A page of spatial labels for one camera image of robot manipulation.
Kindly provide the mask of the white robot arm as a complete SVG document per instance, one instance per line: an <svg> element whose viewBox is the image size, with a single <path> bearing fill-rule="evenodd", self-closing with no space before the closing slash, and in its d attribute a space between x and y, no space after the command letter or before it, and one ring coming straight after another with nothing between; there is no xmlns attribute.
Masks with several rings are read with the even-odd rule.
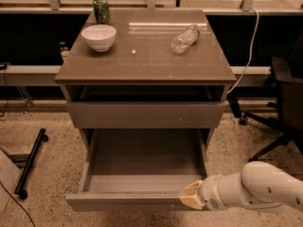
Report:
<svg viewBox="0 0 303 227"><path fill-rule="evenodd" d="M191 183L180 191L179 199L196 210L240 207L280 212L291 207L303 212L303 182L273 165L253 161L240 173L212 175Z"/></svg>

